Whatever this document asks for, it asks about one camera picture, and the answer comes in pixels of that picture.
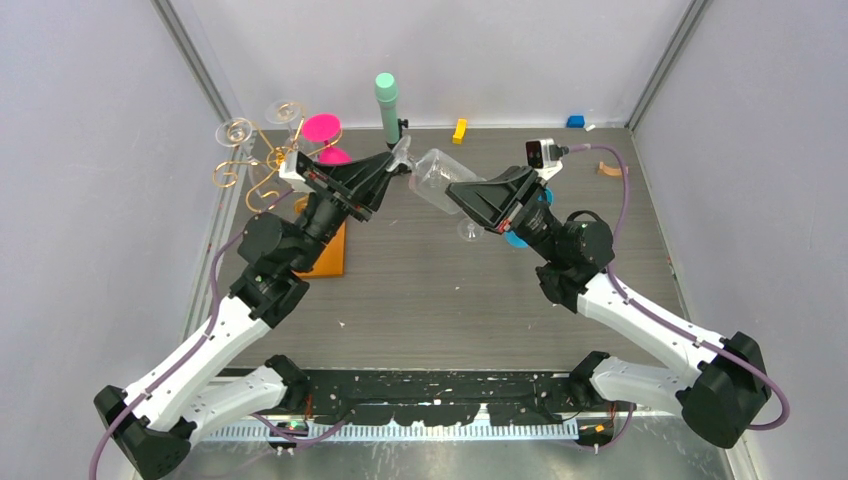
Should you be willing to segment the clear wine glass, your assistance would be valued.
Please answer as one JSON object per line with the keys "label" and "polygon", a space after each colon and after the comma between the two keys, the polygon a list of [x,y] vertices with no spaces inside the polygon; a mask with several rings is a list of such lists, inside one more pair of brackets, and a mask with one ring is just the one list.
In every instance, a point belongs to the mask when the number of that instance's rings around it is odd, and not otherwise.
{"label": "clear wine glass", "polygon": [[283,143],[289,150],[297,150],[303,125],[305,123],[305,111],[300,102],[278,99],[272,102],[265,110],[265,119],[278,127],[283,127],[288,132],[288,137]]}
{"label": "clear wine glass", "polygon": [[476,242],[485,234],[485,230],[470,218],[459,221],[457,232],[459,237],[467,242]]}
{"label": "clear wine glass", "polygon": [[411,138],[403,137],[391,149],[392,167],[409,168],[408,187],[422,199],[448,215],[459,213],[460,207],[446,194],[447,187],[455,182],[481,181],[482,177],[440,149],[416,157],[409,152],[410,145]]}
{"label": "clear wine glass", "polygon": [[257,160],[249,153],[249,147],[257,132],[255,123],[243,117],[233,117],[220,124],[215,131],[215,140],[230,149],[225,163],[246,160],[249,164],[256,165]]}

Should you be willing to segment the blue wine glass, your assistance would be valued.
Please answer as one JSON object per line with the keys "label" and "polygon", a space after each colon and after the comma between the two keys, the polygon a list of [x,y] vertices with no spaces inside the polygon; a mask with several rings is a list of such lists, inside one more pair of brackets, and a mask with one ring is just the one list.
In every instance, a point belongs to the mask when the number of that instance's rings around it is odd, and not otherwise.
{"label": "blue wine glass", "polygon": [[540,232],[545,229],[543,215],[549,210],[554,201],[554,194],[549,188],[545,188],[536,199],[536,209],[528,214],[525,221],[515,229],[504,234],[506,241],[515,248],[530,248],[529,240],[536,242]]}

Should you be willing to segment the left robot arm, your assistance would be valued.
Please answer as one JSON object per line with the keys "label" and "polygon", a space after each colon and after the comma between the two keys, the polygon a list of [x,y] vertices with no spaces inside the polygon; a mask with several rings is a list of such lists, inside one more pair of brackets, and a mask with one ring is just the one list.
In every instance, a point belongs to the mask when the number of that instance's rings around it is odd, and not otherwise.
{"label": "left robot arm", "polygon": [[89,462],[95,478],[103,451],[114,443],[136,472],[160,479],[174,471],[207,435],[244,416],[277,408],[298,412],[307,379],[277,356],[245,379],[211,388],[239,353],[276,328],[308,291],[304,274],[346,220],[369,220],[393,175],[406,164],[383,152],[343,165],[305,154],[295,171],[308,188],[294,221],[271,210],[253,215],[230,245],[246,265],[226,295],[215,295],[208,319],[160,364],[127,387],[104,387],[94,399],[105,431]]}

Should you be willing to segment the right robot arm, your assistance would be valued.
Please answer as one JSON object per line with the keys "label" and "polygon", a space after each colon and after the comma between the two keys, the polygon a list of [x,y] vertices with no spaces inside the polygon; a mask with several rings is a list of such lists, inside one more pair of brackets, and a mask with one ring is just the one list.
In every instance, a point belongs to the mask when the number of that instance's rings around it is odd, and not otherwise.
{"label": "right robot arm", "polygon": [[724,449],[757,429],[754,420],[776,390],[758,342],[702,328],[626,286],[610,268],[609,224],[590,210],[557,219],[545,190],[535,170],[511,167],[491,180],[452,183],[445,193],[483,229],[513,232],[541,256],[535,272],[551,303],[615,330],[661,363],[593,351],[571,372],[574,403],[591,411],[623,401],[674,414]]}

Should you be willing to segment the pink wine glass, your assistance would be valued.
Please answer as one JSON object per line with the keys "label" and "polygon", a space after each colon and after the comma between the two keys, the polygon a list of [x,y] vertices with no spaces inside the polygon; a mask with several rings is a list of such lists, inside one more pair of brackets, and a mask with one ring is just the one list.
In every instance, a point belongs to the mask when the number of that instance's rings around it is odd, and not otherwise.
{"label": "pink wine glass", "polygon": [[308,142],[317,145],[311,153],[319,163],[329,166],[341,166],[352,162],[351,156],[337,146],[342,137],[339,118],[331,113],[319,113],[309,117],[303,124],[302,134]]}

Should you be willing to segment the orange wooden rack base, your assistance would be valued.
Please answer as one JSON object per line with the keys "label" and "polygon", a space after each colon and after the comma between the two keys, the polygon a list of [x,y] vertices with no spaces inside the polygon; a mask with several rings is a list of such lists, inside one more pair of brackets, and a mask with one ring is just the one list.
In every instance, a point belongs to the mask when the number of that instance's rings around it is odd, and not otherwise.
{"label": "orange wooden rack base", "polygon": [[327,202],[311,203],[309,196],[295,201],[295,224],[307,242],[307,253],[295,272],[301,278],[340,276],[344,273],[347,216]]}

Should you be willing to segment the black mini tripod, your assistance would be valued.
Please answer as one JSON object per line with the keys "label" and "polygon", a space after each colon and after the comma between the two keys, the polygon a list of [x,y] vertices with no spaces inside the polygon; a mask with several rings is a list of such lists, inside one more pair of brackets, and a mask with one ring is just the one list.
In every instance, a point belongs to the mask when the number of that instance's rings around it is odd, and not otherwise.
{"label": "black mini tripod", "polygon": [[382,130],[387,149],[393,157],[388,171],[393,175],[403,175],[410,172],[409,148],[411,138],[404,133],[409,126],[407,119],[395,118],[393,121],[383,119]]}

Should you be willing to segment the yellow toy block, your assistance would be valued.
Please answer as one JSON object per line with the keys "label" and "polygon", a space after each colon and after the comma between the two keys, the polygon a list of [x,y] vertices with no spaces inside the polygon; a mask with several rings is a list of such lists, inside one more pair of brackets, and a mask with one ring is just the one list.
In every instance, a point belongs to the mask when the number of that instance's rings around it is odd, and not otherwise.
{"label": "yellow toy block", "polygon": [[453,134],[452,134],[452,143],[455,145],[461,145],[464,141],[465,135],[467,132],[467,119],[459,118],[456,122]]}

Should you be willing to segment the mint green microphone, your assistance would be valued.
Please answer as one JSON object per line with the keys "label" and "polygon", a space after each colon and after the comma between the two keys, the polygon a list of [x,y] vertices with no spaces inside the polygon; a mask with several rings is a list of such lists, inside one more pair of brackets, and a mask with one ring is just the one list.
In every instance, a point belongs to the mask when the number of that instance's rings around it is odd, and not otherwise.
{"label": "mint green microphone", "polygon": [[376,76],[374,93],[380,108],[381,121],[383,122],[383,119],[393,121],[395,118],[399,118],[397,114],[399,88],[391,73],[382,72]]}

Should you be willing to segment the tan wooden arch block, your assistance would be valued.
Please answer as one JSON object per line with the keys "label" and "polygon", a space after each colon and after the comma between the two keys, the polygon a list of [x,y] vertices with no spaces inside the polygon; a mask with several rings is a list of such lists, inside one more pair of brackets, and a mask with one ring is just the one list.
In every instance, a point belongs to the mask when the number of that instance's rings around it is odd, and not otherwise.
{"label": "tan wooden arch block", "polygon": [[628,168],[600,162],[597,167],[597,173],[607,177],[623,177],[628,174]]}

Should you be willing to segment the small blue block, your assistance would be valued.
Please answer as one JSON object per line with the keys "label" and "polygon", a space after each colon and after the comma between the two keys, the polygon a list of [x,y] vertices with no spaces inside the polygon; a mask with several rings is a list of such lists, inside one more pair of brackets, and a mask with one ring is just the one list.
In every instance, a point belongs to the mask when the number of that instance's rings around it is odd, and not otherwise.
{"label": "small blue block", "polygon": [[569,129],[583,129],[586,126],[584,115],[570,115],[566,120],[566,127]]}

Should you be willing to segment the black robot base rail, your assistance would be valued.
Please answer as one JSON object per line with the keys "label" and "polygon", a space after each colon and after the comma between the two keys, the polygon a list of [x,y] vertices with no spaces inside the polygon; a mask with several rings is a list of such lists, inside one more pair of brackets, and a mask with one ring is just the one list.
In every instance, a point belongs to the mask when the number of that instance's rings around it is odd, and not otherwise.
{"label": "black robot base rail", "polygon": [[123,425],[159,473],[192,447],[247,416],[264,425],[273,447],[307,447],[325,439],[565,438],[592,451],[613,443],[614,418],[580,426],[582,412],[607,408],[631,421],[632,403],[603,400],[576,373],[301,370],[276,355],[226,385],[192,394],[170,427],[135,413]]}

